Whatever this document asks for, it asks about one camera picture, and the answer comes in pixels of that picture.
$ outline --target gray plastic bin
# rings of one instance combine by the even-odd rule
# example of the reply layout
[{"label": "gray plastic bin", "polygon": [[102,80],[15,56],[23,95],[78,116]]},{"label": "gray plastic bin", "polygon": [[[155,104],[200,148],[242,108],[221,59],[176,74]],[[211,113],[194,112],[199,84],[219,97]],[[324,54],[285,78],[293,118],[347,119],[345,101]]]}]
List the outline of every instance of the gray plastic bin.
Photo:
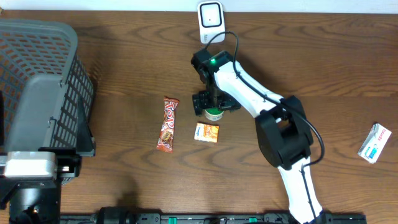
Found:
[{"label": "gray plastic bin", "polygon": [[0,19],[0,91],[5,151],[74,147],[78,97],[87,117],[93,84],[68,25]]}]

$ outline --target white robotic arm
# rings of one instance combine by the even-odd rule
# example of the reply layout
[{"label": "white robotic arm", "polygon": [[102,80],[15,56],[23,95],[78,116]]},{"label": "white robotic arm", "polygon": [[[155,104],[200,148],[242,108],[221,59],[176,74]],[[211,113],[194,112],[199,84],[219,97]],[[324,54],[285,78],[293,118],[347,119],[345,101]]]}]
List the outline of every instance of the white robotic arm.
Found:
[{"label": "white robotic arm", "polygon": [[[236,62],[236,69],[240,72],[242,78],[244,78],[261,93],[265,93],[269,98],[277,102],[283,99],[282,96],[271,92],[267,88],[263,87],[260,83],[255,81],[255,79],[253,79],[242,69],[239,62]],[[259,116],[261,111],[269,111],[275,107],[275,104],[264,100],[236,76],[232,62],[222,65],[219,70],[214,73],[214,79],[217,87],[236,99],[249,111],[253,118]],[[314,219],[312,209],[308,202],[308,195],[305,189],[302,173],[300,172],[302,166],[308,164],[309,162],[310,158],[307,157],[302,158],[294,163],[291,170],[285,170],[281,166],[278,167],[285,184],[287,195],[289,196],[289,210],[293,217],[300,223],[309,223]],[[310,168],[307,166],[304,168],[304,171],[313,209],[315,211],[315,215],[319,216],[319,214],[322,212],[322,207],[315,196],[310,175]]]}]

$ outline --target white wall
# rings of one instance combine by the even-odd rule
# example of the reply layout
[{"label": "white wall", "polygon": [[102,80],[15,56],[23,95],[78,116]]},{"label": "white wall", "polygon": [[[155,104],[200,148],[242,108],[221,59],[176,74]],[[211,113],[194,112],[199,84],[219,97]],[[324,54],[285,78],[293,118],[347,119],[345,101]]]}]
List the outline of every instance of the white wall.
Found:
[{"label": "white wall", "polygon": [[[398,0],[219,0],[227,12],[398,13]],[[196,11],[198,0],[0,0],[3,9]]]}]

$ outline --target wood grain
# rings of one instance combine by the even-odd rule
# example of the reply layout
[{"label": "wood grain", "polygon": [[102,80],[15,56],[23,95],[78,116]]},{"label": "wood grain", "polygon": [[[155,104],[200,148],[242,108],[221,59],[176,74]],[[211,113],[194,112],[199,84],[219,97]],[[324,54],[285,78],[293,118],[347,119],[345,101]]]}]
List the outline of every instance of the wood grain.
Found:
[{"label": "wood grain", "polygon": [[[196,13],[5,11],[1,17],[60,21],[98,81],[91,116],[97,155],[64,186],[62,212],[125,205],[163,212],[288,210],[277,169],[260,153],[253,119],[227,113],[218,144],[193,140],[191,95],[204,89],[190,65],[200,47]],[[318,200],[368,223],[398,218],[398,16],[226,13],[238,60],[264,86],[302,100],[326,144],[312,167]],[[211,51],[233,51],[227,37]],[[163,96],[178,98],[173,154],[156,151]],[[356,153],[374,122],[393,132],[376,164]],[[312,157],[319,146],[312,146]],[[0,222],[8,214],[0,212]]]}]

